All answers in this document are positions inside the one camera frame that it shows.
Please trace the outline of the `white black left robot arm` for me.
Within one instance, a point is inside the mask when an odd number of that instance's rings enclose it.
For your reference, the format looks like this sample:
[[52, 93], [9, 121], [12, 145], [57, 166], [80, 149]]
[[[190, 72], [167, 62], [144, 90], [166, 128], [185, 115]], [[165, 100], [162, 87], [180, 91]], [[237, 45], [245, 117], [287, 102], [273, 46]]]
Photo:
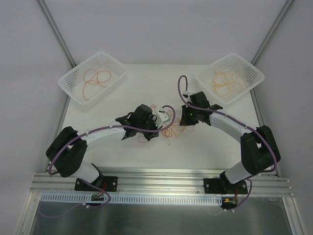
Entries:
[[169, 115], [160, 110], [156, 114], [150, 107], [141, 104], [134, 112], [118, 117], [106, 129], [97, 131], [76, 131], [71, 126], [64, 128], [46, 151], [50, 161], [62, 177], [75, 176], [86, 181], [91, 190], [105, 188], [105, 177], [91, 163], [83, 160], [85, 153], [109, 141], [122, 141], [142, 133], [146, 140], [158, 137], [159, 130], [170, 119]]

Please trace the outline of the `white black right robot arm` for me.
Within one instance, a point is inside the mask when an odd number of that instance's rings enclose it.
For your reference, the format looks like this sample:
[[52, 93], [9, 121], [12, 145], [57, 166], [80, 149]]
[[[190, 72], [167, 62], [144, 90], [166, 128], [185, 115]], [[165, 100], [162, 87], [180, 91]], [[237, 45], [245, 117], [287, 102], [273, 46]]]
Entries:
[[191, 94], [182, 105], [181, 126], [199, 122], [215, 127], [240, 144], [241, 159], [218, 178], [204, 179], [206, 194], [247, 194], [246, 181], [266, 171], [275, 171], [281, 155], [271, 129], [247, 126], [222, 112], [222, 106], [210, 105], [204, 92]]

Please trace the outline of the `white plastic basket right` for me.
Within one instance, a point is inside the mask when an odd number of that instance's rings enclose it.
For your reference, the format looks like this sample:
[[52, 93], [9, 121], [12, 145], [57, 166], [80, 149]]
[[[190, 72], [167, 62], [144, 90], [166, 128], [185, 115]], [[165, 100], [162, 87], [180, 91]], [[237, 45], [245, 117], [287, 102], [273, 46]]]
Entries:
[[264, 74], [236, 53], [228, 54], [195, 75], [209, 99], [229, 105], [264, 81]]

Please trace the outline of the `white plastic basket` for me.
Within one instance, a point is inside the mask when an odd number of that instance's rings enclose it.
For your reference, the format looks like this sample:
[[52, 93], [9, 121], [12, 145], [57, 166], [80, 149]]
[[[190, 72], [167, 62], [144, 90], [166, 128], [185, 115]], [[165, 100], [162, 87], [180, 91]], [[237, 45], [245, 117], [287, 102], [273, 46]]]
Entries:
[[236, 53], [228, 54], [195, 75], [209, 99], [229, 105], [264, 81], [264, 74]]
[[91, 108], [117, 89], [126, 78], [124, 65], [102, 51], [78, 64], [57, 83], [76, 104]]

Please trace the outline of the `white plastic basket left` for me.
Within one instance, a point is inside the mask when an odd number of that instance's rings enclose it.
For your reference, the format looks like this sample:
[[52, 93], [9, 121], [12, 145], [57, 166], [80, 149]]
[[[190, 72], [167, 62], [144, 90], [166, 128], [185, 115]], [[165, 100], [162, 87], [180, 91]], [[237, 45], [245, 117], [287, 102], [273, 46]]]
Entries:
[[76, 104], [91, 108], [117, 89], [126, 78], [124, 65], [102, 51], [78, 64], [57, 83]]

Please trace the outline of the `aluminium table frame rail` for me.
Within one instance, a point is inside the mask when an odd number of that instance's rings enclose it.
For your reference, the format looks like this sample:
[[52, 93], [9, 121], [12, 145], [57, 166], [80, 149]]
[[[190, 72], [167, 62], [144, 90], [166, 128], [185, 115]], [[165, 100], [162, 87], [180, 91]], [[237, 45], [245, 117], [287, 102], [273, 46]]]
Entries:
[[[117, 193], [151, 195], [204, 194], [203, 180], [216, 178], [220, 169], [149, 169], [101, 167], [105, 176], [118, 177]], [[261, 174], [252, 179], [252, 197], [294, 197], [288, 178]], [[74, 192], [76, 179], [36, 173], [31, 192]]]

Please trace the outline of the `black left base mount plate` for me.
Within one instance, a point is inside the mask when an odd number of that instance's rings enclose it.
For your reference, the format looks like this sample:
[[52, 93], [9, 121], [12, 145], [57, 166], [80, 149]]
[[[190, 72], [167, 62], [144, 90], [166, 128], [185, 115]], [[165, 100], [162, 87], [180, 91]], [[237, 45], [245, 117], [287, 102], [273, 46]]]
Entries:
[[[116, 192], [118, 186], [118, 177], [117, 176], [99, 176], [94, 183], [91, 185], [96, 186], [97, 188], [104, 189], [107, 192]], [[83, 180], [78, 178], [74, 187], [75, 191], [98, 191]]]

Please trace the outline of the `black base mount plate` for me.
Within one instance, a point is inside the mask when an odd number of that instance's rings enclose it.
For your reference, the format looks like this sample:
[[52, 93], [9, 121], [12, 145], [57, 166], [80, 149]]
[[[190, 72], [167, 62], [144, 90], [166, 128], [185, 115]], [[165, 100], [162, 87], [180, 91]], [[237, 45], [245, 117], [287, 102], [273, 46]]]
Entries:
[[[117, 176], [99, 176], [94, 183], [91, 185], [96, 186], [97, 188], [104, 189], [107, 192], [116, 192], [118, 186], [118, 177]], [[74, 187], [75, 191], [98, 191], [83, 180], [78, 178]]]
[[220, 178], [205, 178], [203, 180], [205, 194], [239, 194], [246, 195], [248, 193], [247, 185], [244, 180], [235, 184], [228, 183]]

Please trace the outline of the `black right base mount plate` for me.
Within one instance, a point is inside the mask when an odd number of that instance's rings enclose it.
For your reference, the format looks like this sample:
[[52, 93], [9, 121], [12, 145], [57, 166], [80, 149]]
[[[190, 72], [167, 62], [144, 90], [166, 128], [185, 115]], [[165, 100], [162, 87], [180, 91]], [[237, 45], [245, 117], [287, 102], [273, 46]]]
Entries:
[[248, 193], [247, 185], [244, 180], [235, 184], [228, 183], [220, 178], [205, 178], [203, 180], [205, 194], [239, 194], [246, 195]]

